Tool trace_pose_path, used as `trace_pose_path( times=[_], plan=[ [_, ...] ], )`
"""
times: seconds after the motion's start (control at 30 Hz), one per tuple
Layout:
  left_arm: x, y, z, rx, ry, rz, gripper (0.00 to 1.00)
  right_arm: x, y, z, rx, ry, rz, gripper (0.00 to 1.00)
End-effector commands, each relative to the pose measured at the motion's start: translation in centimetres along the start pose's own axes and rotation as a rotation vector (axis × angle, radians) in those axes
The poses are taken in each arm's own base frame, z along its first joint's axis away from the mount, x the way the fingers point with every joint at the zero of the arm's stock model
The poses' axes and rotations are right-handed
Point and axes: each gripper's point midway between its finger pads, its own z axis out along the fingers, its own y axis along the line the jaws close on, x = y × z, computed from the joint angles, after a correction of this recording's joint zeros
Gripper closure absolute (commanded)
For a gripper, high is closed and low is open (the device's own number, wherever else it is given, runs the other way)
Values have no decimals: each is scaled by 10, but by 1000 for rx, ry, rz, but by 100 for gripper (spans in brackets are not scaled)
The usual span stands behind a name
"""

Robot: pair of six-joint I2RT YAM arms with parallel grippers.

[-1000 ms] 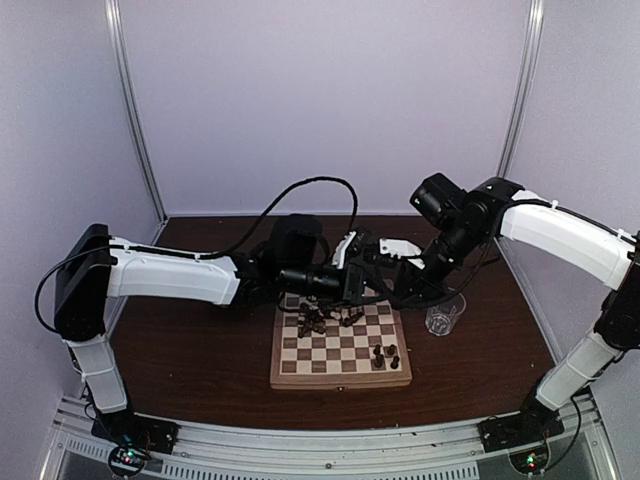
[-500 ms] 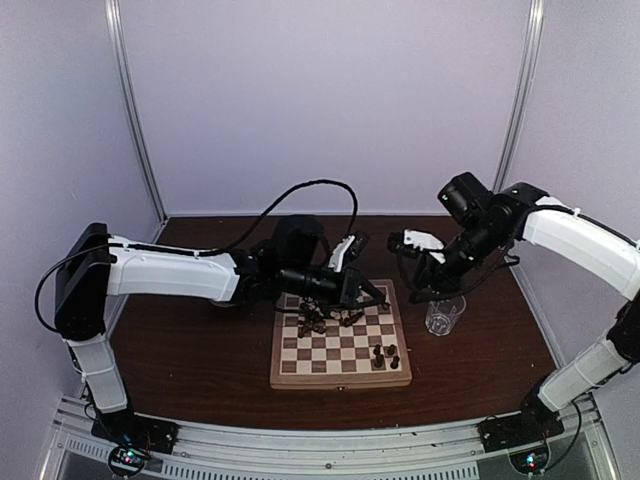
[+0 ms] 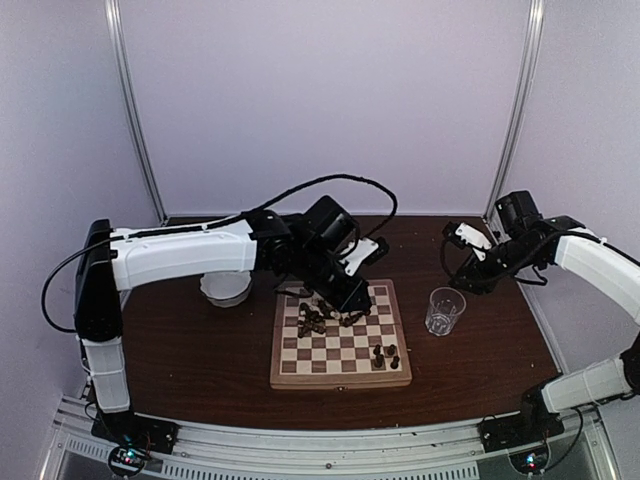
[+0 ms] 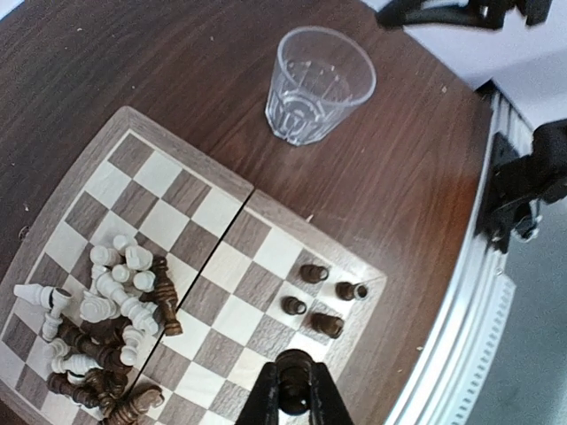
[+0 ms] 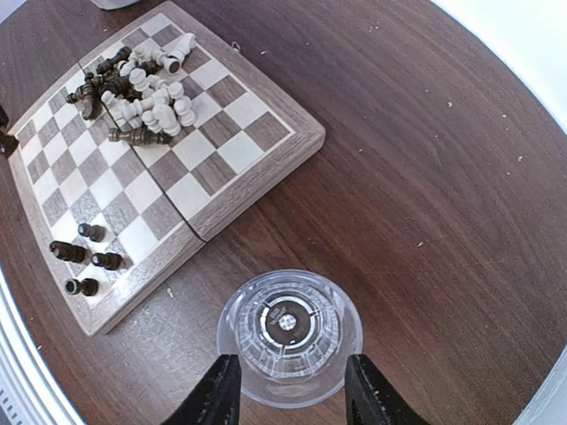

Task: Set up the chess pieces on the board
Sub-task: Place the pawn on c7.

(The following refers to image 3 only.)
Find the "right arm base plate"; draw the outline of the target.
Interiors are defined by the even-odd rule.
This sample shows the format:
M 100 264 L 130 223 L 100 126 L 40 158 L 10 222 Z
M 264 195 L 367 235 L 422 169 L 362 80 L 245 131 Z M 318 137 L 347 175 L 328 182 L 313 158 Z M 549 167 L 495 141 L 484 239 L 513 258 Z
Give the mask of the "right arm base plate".
M 486 453 L 542 442 L 562 434 L 565 429 L 557 415 L 531 424 L 521 413 L 503 417 L 490 416 L 478 424 L 480 440 Z

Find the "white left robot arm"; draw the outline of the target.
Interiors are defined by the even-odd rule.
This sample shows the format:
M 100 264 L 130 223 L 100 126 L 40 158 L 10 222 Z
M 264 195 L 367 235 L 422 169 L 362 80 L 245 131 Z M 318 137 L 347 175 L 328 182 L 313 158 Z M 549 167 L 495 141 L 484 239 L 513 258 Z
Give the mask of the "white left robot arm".
M 200 274 L 266 270 L 295 277 L 340 312 L 366 311 L 368 283 L 358 270 L 372 263 L 381 244 L 362 236 L 342 244 L 358 232 L 358 222 L 329 196 L 285 216 L 261 207 L 158 229 L 94 222 L 76 274 L 74 323 L 106 429 L 123 444 L 144 433 L 142 419 L 130 411 L 121 292 Z

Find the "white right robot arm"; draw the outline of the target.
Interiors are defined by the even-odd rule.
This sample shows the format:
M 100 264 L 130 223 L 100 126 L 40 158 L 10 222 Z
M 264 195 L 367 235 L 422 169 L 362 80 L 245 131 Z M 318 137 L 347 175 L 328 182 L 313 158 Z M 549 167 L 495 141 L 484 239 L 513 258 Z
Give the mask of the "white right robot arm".
M 537 306 L 572 367 L 525 393 L 512 430 L 530 442 L 552 414 L 638 395 L 639 262 L 570 216 L 543 216 L 526 190 L 498 199 L 494 211 L 494 239 L 464 222 L 444 227 L 444 246 L 469 252 L 447 275 L 451 287 L 476 295 L 526 270 L 551 268 L 560 283 Z

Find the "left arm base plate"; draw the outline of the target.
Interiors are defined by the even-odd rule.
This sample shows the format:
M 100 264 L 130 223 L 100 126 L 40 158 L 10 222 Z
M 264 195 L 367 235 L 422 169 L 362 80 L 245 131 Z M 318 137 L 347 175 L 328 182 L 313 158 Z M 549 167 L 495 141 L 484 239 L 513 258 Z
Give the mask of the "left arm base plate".
M 171 454 L 177 440 L 179 426 L 170 421 L 157 420 L 123 412 L 106 414 L 96 419 L 91 428 L 94 437 L 121 446 L 162 454 Z

